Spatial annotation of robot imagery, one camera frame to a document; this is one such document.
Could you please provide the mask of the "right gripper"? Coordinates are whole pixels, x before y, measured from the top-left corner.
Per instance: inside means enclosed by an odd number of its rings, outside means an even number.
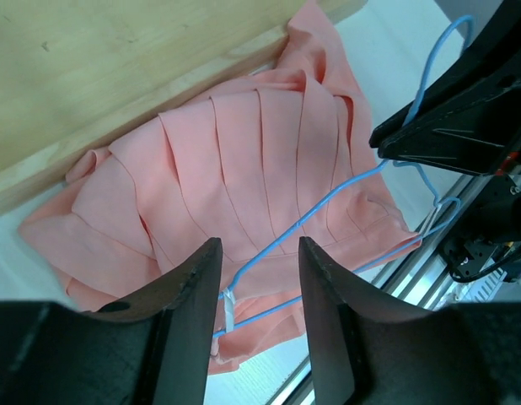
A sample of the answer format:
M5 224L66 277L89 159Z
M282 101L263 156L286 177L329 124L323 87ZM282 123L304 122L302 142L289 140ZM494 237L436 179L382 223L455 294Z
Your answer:
M382 159L463 174L494 175L438 246L449 276L472 283L521 262L521 186L508 174L521 165L521 16L494 16L434 83L432 65L450 34L431 49L415 99L374 129Z

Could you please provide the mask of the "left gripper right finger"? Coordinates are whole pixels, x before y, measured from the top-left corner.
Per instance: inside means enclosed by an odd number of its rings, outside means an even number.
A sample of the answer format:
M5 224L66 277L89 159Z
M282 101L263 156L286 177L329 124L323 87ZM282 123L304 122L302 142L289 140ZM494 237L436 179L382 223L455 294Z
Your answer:
M430 311L345 269L309 237L298 268L317 404L439 404L442 365L429 359Z

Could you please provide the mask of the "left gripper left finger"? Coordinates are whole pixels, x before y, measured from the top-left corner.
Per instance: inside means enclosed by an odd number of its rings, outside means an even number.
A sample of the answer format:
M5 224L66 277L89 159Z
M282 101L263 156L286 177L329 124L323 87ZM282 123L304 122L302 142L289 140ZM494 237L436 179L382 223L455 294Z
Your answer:
M139 376L122 395L85 393L83 404L201 404L218 306L223 244L208 239L175 269L92 313L95 319L150 321Z

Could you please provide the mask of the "salmon pink skirt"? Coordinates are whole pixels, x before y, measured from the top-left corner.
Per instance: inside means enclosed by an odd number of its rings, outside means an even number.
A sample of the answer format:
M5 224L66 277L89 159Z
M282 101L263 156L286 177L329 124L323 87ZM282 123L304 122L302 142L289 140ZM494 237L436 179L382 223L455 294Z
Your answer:
M287 31L274 68L219 84L87 152L67 187L20 225L82 310L140 289L211 237L223 243L226 289L326 194L375 167L370 108L335 27L309 1ZM299 296L303 236L354 271L416 234L379 173L359 181L240 279L237 321ZM208 371L235 371L304 332L298 302L215 338Z

